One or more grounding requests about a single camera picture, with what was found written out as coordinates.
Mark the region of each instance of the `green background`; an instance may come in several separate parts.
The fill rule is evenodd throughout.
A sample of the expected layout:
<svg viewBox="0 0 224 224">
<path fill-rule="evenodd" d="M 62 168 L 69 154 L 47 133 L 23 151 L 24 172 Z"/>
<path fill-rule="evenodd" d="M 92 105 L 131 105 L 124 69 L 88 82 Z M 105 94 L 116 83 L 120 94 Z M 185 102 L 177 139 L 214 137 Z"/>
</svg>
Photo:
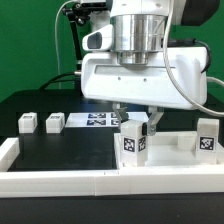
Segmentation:
<svg viewBox="0 0 224 224">
<path fill-rule="evenodd" d="M 208 75 L 224 80 L 224 3 L 201 27 L 173 27 L 172 36 L 205 41 L 213 53 Z M 0 1 L 0 101 L 13 92 L 38 89 L 57 75 L 54 22 L 63 0 Z M 61 72 L 75 70 L 75 53 L 66 17 L 60 16 Z M 72 84 L 62 87 L 72 88 Z M 224 102 L 224 90 L 209 85 L 209 92 Z"/>
</svg>

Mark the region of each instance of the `black and white pattern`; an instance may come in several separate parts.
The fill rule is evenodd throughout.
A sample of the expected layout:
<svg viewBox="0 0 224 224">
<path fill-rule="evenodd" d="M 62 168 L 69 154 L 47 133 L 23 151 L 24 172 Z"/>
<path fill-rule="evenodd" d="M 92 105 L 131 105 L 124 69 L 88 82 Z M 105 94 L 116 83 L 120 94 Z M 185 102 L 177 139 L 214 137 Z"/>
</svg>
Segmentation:
<svg viewBox="0 0 224 224">
<path fill-rule="evenodd" d="M 106 120 L 88 120 L 87 126 L 105 126 Z"/>
<path fill-rule="evenodd" d="M 115 113 L 111 113 L 111 118 L 117 118 Z"/>
<path fill-rule="evenodd" d="M 116 119 L 111 120 L 111 125 L 118 126 L 118 124 L 119 124 L 118 120 L 116 120 Z"/>
<path fill-rule="evenodd" d="M 215 139 L 208 137 L 200 137 L 200 149 L 213 151 L 215 147 Z"/>
<path fill-rule="evenodd" d="M 146 148 L 146 137 L 138 140 L 138 151 L 141 152 Z"/>
<path fill-rule="evenodd" d="M 33 117 L 32 116 L 24 116 L 23 118 L 24 119 L 32 119 Z"/>
<path fill-rule="evenodd" d="M 103 113 L 103 114 L 89 114 L 88 115 L 88 118 L 91 119 L 91 118 L 94 118 L 94 119 L 98 119 L 98 118 L 106 118 L 106 114 Z"/>
<path fill-rule="evenodd" d="M 128 152 L 135 152 L 135 140 L 124 138 L 124 150 Z"/>
<path fill-rule="evenodd" d="M 59 119 L 60 116 L 51 116 L 51 119 Z"/>
</svg>

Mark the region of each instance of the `white cable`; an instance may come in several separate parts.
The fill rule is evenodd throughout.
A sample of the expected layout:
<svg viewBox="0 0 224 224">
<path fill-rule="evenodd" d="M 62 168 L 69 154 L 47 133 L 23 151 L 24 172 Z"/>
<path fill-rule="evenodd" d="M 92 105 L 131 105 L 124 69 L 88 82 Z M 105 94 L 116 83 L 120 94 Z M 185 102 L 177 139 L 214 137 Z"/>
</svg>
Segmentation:
<svg viewBox="0 0 224 224">
<path fill-rule="evenodd" d="M 175 86 L 175 88 L 177 89 L 177 91 L 189 102 L 191 103 L 196 109 L 207 113 L 209 115 L 212 116 L 217 116 L 217 117 L 223 117 L 224 116 L 224 112 L 217 112 L 217 111 L 213 111 L 213 110 L 209 110 L 203 106 L 201 106 L 200 104 L 198 104 L 197 102 L 195 102 L 194 100 L 192 100 L 184 91 L 183 89 L 180 87 L 180 85 L 178 84 L 178 82 L 176 81 L 176 79 L 174 78 L 173 72 L 170 68 L 170 64 L 169 64 L 169 59 L 168 59 L 168 53 L 167 53 L 167 46 L 168 46 L 168 40 L 169 40 L 169 33 L 170 33 L 170 28 L 171 28 L 171 24 L 172 24 L 172 17 L 173 17 L 173 11 L 174 11 L 174 1 L 175 0 L 170 0 L 170 12 L 169 12 L 169 16 L 168 16 L 168 21 L 167 21 L 167 26 L 166 26 L 166 30 L 165 30 L 165 34 L 164 34 L 164 39 L 163 39 L 163 58 L 164 58 L 164 63 L 166 66 L 166 70 L 167 73 L 169 75 L 169 78 L 171 80 L 171 82 L 173 83 L 173 85 Z"/>
<path fill-rule="evenodd" d="M 75 2 L 79 2 L 79 0 L 70 0 L 65 2 L 60 9 L 58 10 L 58 13 L 56 15 L 56 19 L 55 19 L 55 26 L 54 26 L 54 34 L 55 34 L 55 48 L 56 48 L 56 56 L 57 56 L 57 65 L 58 65 L 58 75 L 61 74 L 61 60 L 60 60 L 60 52 L 59 52 L 59 45 L 58 45 L 58 19 L 60 16 L 60 13 L 62 11 L 62 9 L 69 3 L 75 3 Z"/>
<path fill-rule="evenodd" d="M 217 83 L 220 86 L 224 87 L 224 82 L 222 80 L 214 78 L 214 77 L 207 77 L 207 82 L 214 82 L 214 83 Z"/>
</svg>

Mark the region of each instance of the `white cube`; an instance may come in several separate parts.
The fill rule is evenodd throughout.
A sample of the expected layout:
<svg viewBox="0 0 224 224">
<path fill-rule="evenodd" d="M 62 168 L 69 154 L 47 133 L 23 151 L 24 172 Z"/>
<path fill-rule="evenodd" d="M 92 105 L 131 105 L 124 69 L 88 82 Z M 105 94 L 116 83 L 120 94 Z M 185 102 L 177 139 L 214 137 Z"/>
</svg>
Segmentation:
<svg viewBox="0 0 224 224">
<path fill-rule="evenodd" d="M 37 127 L 37 114 L 25 113 L 18 121 L 19 133 L 33 133 Z"/>
<path fill-rule="evenodd" d="M 144 166 L 147 161 L 147 137 L 142 135 L 141 121 L 121 124 L 121 162 L 125 166 Z"/>
<path fill-rule="evenodd" d="M 46 120 L 47 133 L 60 133 L 65 126 L 64 113 L 52 113 Z"/>
<path fill-rule="evenodd" d="M 216 164 L 219 120 L 199 119 L 197 127 L 196 159 L 199 163 Z"/>
</svg>

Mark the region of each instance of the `black table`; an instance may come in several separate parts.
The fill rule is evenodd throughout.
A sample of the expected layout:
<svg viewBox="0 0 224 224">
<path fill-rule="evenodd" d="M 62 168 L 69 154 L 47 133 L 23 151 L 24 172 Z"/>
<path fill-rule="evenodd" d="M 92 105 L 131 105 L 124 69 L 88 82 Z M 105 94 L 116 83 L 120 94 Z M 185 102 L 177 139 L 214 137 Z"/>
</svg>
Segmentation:
<svg viewBox="0 0 224 224">
<path fill-rule="evenodd" d="M 224 111 L 222 103 L 212 96 L 206 106 Z M 109 102 L 86 100 L 74 90 L 13 94 L 0 103 L 0 141 L 19 137 L 22 147 L 9 171 L 115 169 L 113 133 L 117 128 L 78 128 L 64 130 L 59 135 L 46 135 L 45 130 L 45 120 L 53 112 L 64 112 L 67 119 L 71 112 L 111 112 L 111 108 Z M 146 109 L 129 105 L 129 111 Z M 39 125 L 32 135 L 18 133 L 17 121 L 25 112 L 38 113 Z M 157 130 L 196 130 L 199 117 L 209 116 L 198 111 L 166 109 Z M 223 119 L 220 121 L 219 142 L 223 145 Z M 67 153 L 61 144 L 67 147 Z M 92 145 L 90 151 L 86 150 L 87 144 Z M 99 145 L 107 147 L 102 151 Z M 54 159 L 49 157 L 52 147 Z M 71 159 L 77 155 L 80 160 Z M 223 223 L 223 207 L 224 193 L 7 198 L 0 199 L 0 223 Z"/>
</svg>

